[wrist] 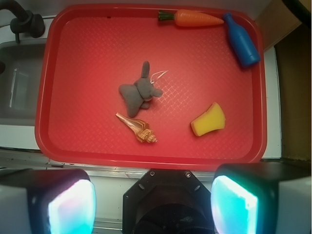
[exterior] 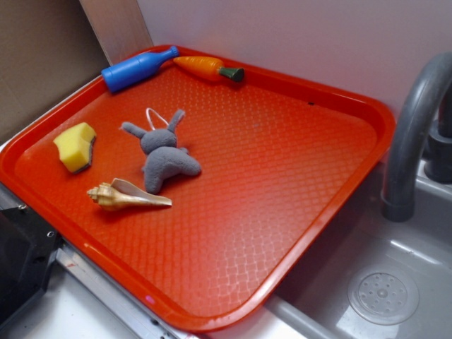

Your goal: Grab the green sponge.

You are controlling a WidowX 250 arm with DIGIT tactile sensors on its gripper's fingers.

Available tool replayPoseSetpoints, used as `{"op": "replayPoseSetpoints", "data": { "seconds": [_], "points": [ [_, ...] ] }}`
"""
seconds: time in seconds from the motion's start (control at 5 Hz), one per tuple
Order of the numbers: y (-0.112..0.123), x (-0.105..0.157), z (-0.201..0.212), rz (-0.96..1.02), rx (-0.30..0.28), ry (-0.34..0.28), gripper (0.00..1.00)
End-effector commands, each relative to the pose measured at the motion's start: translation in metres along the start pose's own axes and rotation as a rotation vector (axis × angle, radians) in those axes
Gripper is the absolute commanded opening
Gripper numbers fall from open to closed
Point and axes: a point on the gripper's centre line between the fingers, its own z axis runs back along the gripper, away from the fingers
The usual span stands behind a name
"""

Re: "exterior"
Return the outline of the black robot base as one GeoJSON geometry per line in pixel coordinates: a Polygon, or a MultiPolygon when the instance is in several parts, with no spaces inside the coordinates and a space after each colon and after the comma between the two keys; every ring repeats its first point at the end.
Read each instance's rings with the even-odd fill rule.
{"type": "Polygon", "coordinates": [[[1,211],[1,327],[47,291],[59,233],[27,205],[1,211]]]}

